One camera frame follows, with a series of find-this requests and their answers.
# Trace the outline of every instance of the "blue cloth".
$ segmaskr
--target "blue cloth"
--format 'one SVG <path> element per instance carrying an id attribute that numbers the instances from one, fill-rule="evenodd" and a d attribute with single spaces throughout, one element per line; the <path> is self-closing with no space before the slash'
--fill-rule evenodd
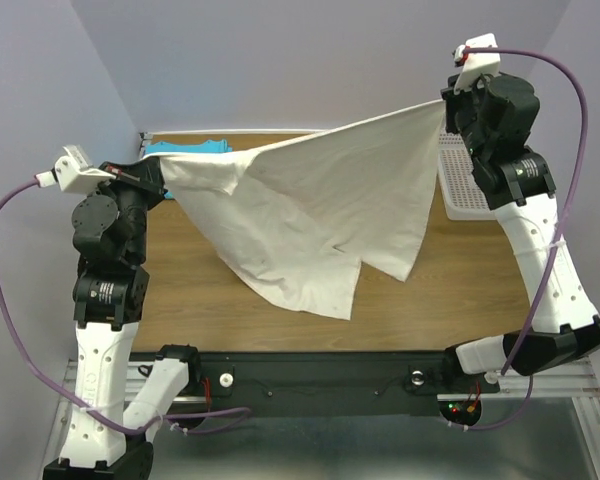
<path id="1" fill-rule="evenodd" d="M 145 155 L 152 153 L 226 153 L 232 151 L 226 140 L 207 140 L 200 145 L 176 145 L 175 143 L 158 142 L 147 145 L 144 149 Z M 167 192 L 164 198 L 173 199 L 171 192 Z"/>

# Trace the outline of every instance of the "white wall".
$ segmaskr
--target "white wall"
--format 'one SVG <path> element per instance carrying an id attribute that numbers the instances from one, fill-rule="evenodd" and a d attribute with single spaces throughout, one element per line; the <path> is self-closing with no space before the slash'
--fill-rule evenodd
<path id="1" fill-rule="evenodd" d="M 465 39 L 542 50 L 569 1 L 72 3 L 134 122 L 157 131 L 322 128 L 432 100 Z"/>
<path id="2" fill-rule="evenodd" d="M 566 236 L 581 280 L 600 310 L 600 0 L 573 0 L 545 53 L 574 71 L 589 102 L 585 165 Z M 552 67 L 537 64 L 530 80 L 541 102 L 530 145 L 549 161 L 564 200 L 579 133 L 577 100 L 568 81 Z M 593 361 L 600 380 L 600 352 Z"/>
<path id="3" fill-rule="evenodd" d="M 0 197 L 49 169 L 66 143 L 82 144 L 94 162 L 131 160 L 136 132 L 68 1 L 0 1 Z M 0 216 L 7 300 L 33 358 L 56 380 L 74 349 L 70 215 L 79 200 L 36 189 Z M 0 317 L 0 480 L 37 478 L 56 405 Z"/>

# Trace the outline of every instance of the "white cloth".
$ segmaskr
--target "white cloth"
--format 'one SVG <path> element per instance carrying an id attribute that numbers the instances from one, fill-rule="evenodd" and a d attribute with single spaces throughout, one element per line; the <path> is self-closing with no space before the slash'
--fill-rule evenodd
<path id="1" fill-rule="evenodd" d="M 247 285 L 279 307 L 349 319 L 361 261 L 401 281 L 413 266 L 442 118 L 435 101 L 246 151 L 157 155 L 166 187 Z"/>

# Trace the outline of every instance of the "wooden table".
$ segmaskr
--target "wooden table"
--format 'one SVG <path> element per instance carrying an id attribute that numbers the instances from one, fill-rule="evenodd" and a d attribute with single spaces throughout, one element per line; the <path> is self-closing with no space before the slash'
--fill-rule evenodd
<path id="1" fill-rule="evenodd" d="M 235 150 L 284 135 L 227 138 Z M 149 214 L 151 274 L 135 351 L 168 343 L 205 351 L 434 350 L 518 329 L 528 301 L 509 243 L 493 222 L 452 222 L 435 194 L 422 249 L 405 283 L 364 265 L 351 321 L 270 305 L 217 257 L 175 201 Z"/>

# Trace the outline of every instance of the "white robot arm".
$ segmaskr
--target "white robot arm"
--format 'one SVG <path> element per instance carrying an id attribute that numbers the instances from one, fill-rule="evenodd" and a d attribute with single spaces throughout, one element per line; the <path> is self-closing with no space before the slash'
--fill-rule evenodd
<path id="1" fill-rule="evenodd" d="M 44 480 L 148 478 L 152 442 L 174 398 L 200 381 L 196 348 L 168 345 L 156 355 L 142 390 L 125 409 L 129 354 L 142 320 L 149 281 L 145 261 L 147 211 L 165 193 L 157 159 L 94 168 L 78 147 L 64 147 L 41 186 L 87 197 L 73 213 L 73 244 L 80 252 L 73 297 L 78 340 L 75 394 L 92 410 L 73 405 L 68 435 Z M 93 411 L 100 415 L 93 417 Z"/>
<path id="2" fill-rule="evenodd" d="M 555 251 L 531 331 L 511 364 L 518 373 L 531 375 L 600 348 L 600 317 L 564 238 L 554 238 L 558 212 L 547 162 L 525 145 L 540 103 L 531 84 L 499 71 L 498 53 L 470 53 L 472 48 L 491 47 L 497 47 L 496 40 L 487 34 L 456 49 L 462 72 L 449 78 L 442 97 L 447 131 L 463 138 L 474 179 L 511 243 L 530 303 Z M 453 347 L 450 353 L 462 373 L 500 370 L 517 338 L 518 332 L 483 338 Z"/>

